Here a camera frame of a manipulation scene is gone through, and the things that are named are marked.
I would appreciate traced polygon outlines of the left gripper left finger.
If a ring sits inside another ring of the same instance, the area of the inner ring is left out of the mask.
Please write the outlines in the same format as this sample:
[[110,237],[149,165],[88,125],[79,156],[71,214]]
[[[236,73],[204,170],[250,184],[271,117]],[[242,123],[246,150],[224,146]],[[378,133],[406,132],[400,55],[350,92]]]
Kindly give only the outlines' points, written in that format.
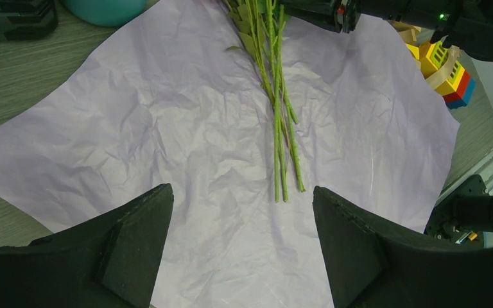
[[0,307],[149,307],[173,212],[161,184],[27,246],[0,247]]

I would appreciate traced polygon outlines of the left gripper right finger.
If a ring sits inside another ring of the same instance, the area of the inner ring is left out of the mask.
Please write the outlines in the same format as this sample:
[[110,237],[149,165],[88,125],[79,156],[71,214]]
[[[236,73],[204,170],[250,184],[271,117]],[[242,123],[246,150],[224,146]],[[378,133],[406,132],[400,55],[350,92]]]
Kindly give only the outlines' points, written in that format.
[[418,233],[325,187],[313,211],[335,307],[493,307],[493,248]]

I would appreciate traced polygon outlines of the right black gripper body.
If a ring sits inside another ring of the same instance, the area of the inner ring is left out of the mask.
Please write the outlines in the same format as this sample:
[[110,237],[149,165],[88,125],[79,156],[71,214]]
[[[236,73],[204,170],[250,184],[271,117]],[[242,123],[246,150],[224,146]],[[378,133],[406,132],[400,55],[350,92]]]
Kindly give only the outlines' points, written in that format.
[[493,1],[358,1],[359,13],[432,30],[430,42],[493,62]]

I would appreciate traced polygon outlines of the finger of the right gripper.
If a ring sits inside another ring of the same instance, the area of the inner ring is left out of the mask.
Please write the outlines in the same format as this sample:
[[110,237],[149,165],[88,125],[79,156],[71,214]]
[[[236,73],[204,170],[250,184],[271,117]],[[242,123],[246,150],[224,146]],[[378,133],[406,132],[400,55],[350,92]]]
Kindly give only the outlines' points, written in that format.
[[356,1],[289,0],[279,1],[279,4],[284,6],[286,14],[336,33],[350,33],[358,22]]

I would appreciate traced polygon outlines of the tan ribbon bow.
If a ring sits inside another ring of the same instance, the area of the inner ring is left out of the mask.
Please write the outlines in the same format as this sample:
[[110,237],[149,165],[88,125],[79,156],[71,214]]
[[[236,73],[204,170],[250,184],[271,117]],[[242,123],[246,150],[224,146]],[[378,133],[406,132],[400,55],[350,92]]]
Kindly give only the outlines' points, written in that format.
[[432,89],[436,90],[445,82],[455,79],[460,72],[460,67],[456,67],[460,56],[458,47],[446,48],[441,41],[431,43],[429,40],[418,44],[417,35],[422,32],[421,27],[396,21],[390,24],[410,50],[416,66]]

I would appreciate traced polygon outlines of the pink flower bouquet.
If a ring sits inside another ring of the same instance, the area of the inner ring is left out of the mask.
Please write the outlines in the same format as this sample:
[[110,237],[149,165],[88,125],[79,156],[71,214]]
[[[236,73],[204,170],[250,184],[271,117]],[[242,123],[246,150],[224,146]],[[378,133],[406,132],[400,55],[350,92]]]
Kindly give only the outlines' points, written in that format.
[[290,17],[277,1],[223,0],[222,3],[241,42],[241,46],[229,49],[241,49],[251,57],[272,106],[275,201],[287,202],[289,167],[297,189],[306,190],[294,132],[299,120],[288,96],[282,66],[283,32]]

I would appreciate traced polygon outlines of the purple and pink wrapping paper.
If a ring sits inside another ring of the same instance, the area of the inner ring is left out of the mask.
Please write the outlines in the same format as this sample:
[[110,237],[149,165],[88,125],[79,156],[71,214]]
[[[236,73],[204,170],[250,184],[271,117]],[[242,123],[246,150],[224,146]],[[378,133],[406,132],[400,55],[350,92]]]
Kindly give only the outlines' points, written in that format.
[[332,307],[313,214],[326,187],[422,232],[459,122],[401,37],[291,19],[282,65],[305,192],[275,202],[273,112],[212,1],[160,1],[0,126],[0,197],[57,232],[162,183],[175,202],[152,304]]

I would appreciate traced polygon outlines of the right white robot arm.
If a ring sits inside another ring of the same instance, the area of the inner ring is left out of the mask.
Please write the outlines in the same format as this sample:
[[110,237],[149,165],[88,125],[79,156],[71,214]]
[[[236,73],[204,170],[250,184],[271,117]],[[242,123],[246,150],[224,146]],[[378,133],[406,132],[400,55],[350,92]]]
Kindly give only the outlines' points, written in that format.
[[493,150],[493,109],[482,86],[449,110],[402,38],[363,16],[348,34],[293,18],[283,60],[301,119],[306,186],[422,232],[443,189]]

